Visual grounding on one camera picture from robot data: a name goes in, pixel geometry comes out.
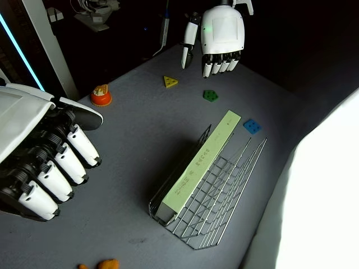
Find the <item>white robotic hand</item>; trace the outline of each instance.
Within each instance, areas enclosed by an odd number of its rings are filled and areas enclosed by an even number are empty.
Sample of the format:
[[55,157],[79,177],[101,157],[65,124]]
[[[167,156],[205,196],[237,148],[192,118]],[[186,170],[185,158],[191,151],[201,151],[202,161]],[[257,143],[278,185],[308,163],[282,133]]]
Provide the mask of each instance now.
[[219,1],[201,17],[194,13],[187,25],[181,65],[185,69],[192,61],[198,27],[201,28],[202,76],[232,71],[241,57],[245,43],[245,28],[242,15],[234,9],[236,4],[245,3],[253,15],[251,0]]

